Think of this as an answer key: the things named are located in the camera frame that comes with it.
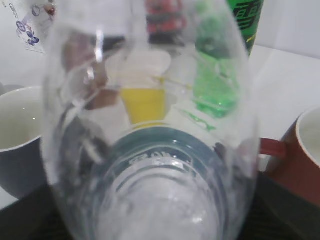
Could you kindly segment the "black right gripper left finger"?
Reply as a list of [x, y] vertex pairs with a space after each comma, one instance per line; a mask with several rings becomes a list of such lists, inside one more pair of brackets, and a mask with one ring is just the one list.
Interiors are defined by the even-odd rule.
[[70, 240], [48, 186], [0, 211], [2, 240]]

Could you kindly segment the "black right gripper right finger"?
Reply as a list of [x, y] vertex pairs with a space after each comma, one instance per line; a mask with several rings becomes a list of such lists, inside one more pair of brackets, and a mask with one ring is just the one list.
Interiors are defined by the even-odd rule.
[[320, 208], [258, 174], [241, 240], [318, 240]]

